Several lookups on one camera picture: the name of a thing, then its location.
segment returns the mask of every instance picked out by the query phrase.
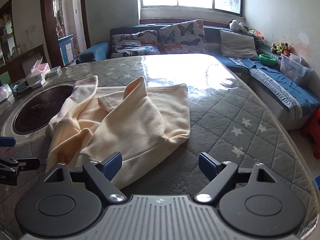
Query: cabinet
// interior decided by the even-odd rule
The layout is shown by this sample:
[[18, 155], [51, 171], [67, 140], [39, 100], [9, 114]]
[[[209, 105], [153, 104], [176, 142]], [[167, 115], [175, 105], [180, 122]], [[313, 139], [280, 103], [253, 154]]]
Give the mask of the cabinet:
[[76, 57], [75, 52], [73, 50], [72, 39], [73, 39], [73, 34], [58, 39], [60, 53], [61, 53], [64, 65], [69, 64]]

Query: red plastic stool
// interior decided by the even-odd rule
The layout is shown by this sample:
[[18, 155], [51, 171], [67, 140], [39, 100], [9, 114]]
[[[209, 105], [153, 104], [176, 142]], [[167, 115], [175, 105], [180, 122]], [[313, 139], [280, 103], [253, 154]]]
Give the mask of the red plastic stool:
[[319, 160], [320, 159], [320, 109], [317, 114], [310, 121], [308, 126], [302, 129], [301, 134], [303, 137], [306, 137], [308, 134], [312, 136], [315, 141], [313, 144], [313, 156]]

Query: table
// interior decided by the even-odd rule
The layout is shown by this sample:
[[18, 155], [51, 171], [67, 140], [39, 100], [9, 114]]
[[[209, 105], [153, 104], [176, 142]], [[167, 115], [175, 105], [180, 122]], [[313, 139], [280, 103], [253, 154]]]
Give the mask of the table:
[[[126, 86], [139, 76], [144, 76], [146, 85], [152, 87], [187, 84], [189, 140], [148, 174], [122, 189], [126, 195], [194, 196], [209, 182], [198, 167], [199, 153], [207, 152], [220, 162], [228, 160], [244, 168], [252, 167], [256, 161], [265, 163], [305, 204], [307, 217], [298, 235], [303, 236], [315, 226], [319, 214], [316, 188], [284, 131], [252, 90], [214, 57], [204, 54], [124, 57], [61, 70], [60, 76], [48, 79], [40, 89], [92, 75], [98, 76], [100, 87]], [[26, 97], [17, 98], [5, 111], [0, 111], [0, 127]], [[13, 239], [21, 236], [14, 216], [10, 215], [18, 196], [28, 190], [45, 169], [51, 139], [42, 135], [32, 142], [2, 150], [2, 154], [15, 158], [36, 156], [42, 164], [37, 172], [22, 173], [16, 188], [6, 190], [6, 186], [0, 185], [0, 207], [5, 211], [4, 217], [9, 217], [0, 217], [0, 228]]]

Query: floor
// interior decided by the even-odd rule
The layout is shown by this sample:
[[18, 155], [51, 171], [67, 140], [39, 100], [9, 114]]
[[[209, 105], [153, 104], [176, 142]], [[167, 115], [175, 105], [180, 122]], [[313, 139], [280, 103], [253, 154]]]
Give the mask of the floor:
[[[311, 147], [311, 142], [308, 138], [304, 138], [301, 136], [300, 130], [292, 130], [288, 131], [290, 137], [294, 141], [295, 145], [301, 152], [304, 157], [307, 165], [309, 166], [312, 174], [311, 179], [315, 179], [320, 175], [320, 159], [317, 160], [313, 156], [313, 151]], [[320, 239], [320, 225], [317, 226], [316, 230], [312, 233], [312, 235], [308, 238], [308, 240], [319, 240]]]

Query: door frame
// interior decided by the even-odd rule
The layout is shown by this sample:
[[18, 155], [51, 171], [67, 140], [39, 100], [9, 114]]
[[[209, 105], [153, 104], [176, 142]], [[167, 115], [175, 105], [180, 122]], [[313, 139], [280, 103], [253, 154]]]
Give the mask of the door frame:
[[[91, 47], [91, 44], [90, 44], [90, 38], [89, 38], [85, 0], [80, 0], [80, 1], [81, 1], [84, 38], [85, 38], [85, 43], [88, 49]], [[56, 26], [54, 21], [54, 12], [53, 12], [52, 3], [53, 3], [53, 0], [40, 0], [44, 38], [47, 45], [51, 66], [52, 67], [56, 67], [59, 65], [64, 66], [62, 56], [60, 53], [59, 42], [56, 34]]]

